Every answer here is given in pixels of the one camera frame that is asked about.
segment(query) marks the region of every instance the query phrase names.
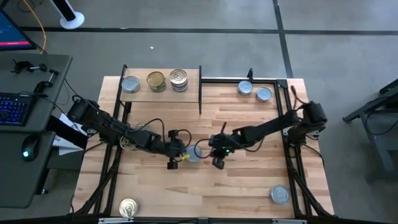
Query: keyboard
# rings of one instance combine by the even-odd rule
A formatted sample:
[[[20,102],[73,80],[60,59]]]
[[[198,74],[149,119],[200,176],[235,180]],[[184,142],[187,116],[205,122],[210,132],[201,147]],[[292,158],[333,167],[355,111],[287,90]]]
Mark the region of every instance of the keyboard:
[[[0,125],[25,126],[34,104],[34,96],[0,93]]]

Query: wooden tabletop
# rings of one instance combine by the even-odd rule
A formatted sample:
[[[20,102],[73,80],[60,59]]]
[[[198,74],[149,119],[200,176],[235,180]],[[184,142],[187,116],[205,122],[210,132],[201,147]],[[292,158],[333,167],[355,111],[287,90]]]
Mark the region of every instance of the wooden tabletop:
[[[98,103],[102,110],[109,113],[113,112],[118,81],[119,77],[104,77],[103,80]],[[294,85],[298,96],[307,101],[302,79],[288,79],[288,84]],[[255,85],[255,89],[260,86],[274,91],[272,86],[267,85]],[[258,125],[278,116],[274,94],[269,102],[260,103],[255,98],[255,91],[251,96],[241,96],[236,88],[234,84],[203,84],[202,115],[198,113],[198,103],[133,102],[128,122],[135,124],[160,118],[165,123],[166,131],[191,131],[192,144],[195,144],[199,139],[219,133],[225,121],[225,132],[230,133],[234,128]],[[151,123],[150,130],[161,133],[161,125]],[[179,137],[188,141],[185,133],[180,133]],[[87,147],[97,142],[98,138],[93,137]],[[199,144],[204,154],[210,150],[206,144]],[[308,145],[318,150],[316,141],[308,139]],[[97,147],[85,154],[73,199],[76,209],[87,201],[98,185],[104,149],[105,146]],[[305,147],[302,148],[302,160],[308,188],[324,209],[333,213],[322,160]],[[138,201],[136,216],[140,217],[294,217],[291,200],[288,204],[277,205],[269,197],[270,188],[277,184],[289,188],[280,132],[267,136],[257,152],[237,150],[230,154],[224,160],[223,170],[213,167],[211,158],[203,159],[198,164],[183,161],[178,164],[177,170],[167,170],[167,161],[168,158],[161,155],[123,151],[112,215],[120,216],[119,204],[129,197]],[[300,190],[298,199],[304,212]]]

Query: gray desk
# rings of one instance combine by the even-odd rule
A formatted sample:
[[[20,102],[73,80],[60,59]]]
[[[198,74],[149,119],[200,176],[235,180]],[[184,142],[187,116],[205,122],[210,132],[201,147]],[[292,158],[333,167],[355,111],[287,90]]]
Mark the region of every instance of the gray desk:
[[[48,81],[51,74],[36,70],[33,73],[11,73],[16,61],[29,61],[34,65],[44,63],[48,68],[59,71],[53,78],[53,87],[46,88],[44,93],[48,99],[56,102],[63,81],[71,64],[68,55],[39,55],[0,53],[0,92],[18,93],[33,92],[40,81]],[[53,104],[45,99],[38,99],[34,105],[25,127],[0,126],[0,207],[26,208],[33,196],[44,184],[46,166],[50,158],[52,143],[55,137],[53,131],[45,131],[47,122],[53,111]],[[32,162],[22,160],[21,146],[23,140],[31,133],[42,132],[39,145],[39,155]]]

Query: concrete floor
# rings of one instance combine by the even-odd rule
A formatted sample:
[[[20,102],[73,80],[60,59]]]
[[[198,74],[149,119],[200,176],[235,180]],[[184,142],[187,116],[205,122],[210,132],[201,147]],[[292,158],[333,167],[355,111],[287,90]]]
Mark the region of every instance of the concrete floor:
[[[84,27],[276,29],[272,0],[70,0],[86,16]],[[279,0],[285,29],[398,30],[397,1]],[[11,2],[5,11],[20,26],[37,26]],[[58,26],[45,1],[36,11],[44,26]],[[27,32],[39,45],[41,32]],[[311,100],[328,116],[320,149],[335,214],[342,218],[398,222],[397,184],[367,184],[364,175],[379,166],[359,121],[341,118],[398,78],[398,35],[286,35],[295,78],[304,78]],[[286,78],[277,34],[170,34],[48,32],[47,52],[73,55],[68,80],[96,100],[106,75],[129,67],[197,68],[206,76]],[[60,102],[64,102],[63,93]],[[70,104],[63,106],[69,109]],[[51,194],[36,197],[25,210],[0,209],[0,219],[63,215],[77,172],[49,178]]]

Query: monitor screen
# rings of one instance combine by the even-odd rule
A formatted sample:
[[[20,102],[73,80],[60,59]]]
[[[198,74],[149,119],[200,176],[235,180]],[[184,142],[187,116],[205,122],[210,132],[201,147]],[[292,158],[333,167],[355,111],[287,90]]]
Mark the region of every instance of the monitor screen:
[[[29,49],[36,49],[36,46],[6,13],[0,11],[0,50]]]

